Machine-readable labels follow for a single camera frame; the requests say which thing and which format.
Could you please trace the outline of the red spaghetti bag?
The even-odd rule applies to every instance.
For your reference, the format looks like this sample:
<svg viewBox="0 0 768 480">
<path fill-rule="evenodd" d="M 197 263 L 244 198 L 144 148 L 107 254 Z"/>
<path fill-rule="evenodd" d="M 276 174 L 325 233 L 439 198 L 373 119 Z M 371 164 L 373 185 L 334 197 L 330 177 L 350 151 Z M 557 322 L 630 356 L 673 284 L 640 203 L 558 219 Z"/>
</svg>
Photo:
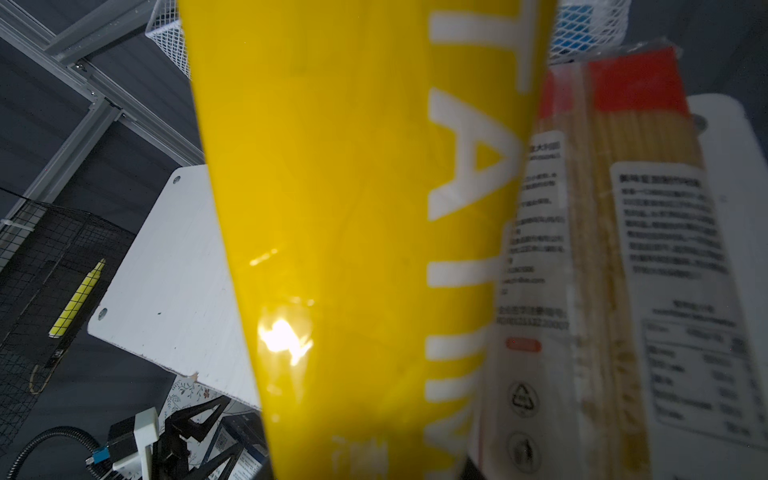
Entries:
<svg viewBox="0 0 768 480">
<path fill-rule="evenodd" d="M 763 479 L 767 392 L 676 49 L 551 66 L 471 479 Z"/>
</svg>

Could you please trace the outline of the yellow Pastatime bag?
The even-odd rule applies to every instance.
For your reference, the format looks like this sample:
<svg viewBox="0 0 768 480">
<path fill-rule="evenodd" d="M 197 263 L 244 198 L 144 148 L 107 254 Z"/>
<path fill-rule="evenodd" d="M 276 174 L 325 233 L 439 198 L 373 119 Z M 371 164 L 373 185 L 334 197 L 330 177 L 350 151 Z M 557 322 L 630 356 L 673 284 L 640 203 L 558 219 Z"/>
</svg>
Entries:
<svg viewBox="0 0 768 480">
<path fill-rule="evenodd" d="M 184 1 L 278 479 L 456 479 L 554 1 Z"/>
</svg>

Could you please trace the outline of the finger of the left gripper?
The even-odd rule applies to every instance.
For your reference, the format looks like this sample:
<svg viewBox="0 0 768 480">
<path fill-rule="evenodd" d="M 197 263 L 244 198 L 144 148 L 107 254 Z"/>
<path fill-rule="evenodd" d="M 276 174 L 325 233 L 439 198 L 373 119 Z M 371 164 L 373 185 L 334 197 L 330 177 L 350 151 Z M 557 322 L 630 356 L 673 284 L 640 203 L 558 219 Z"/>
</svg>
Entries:
<svg viewBox="0 0 768 480">
<path fill-rule="evenodd" d="M 242 444 L 235 444 L 218 454 L 212 460 L 203 463 L 201 466 L 190 469 L 186 467 L 182 471 L 182 480 L 206 480 L 220 468 L 219 479 L 228 479 L 237 465 L 239 458 L 244 451 Z"/>
<path fill-rule="evenodd" d="M 192 438 L 202 442 L 230 402 L 229 397 L 219 396 L 174 412 L 164 422 L 163 440 L 173 443 L 175 438 L 183 440 Z"/>
</svg>

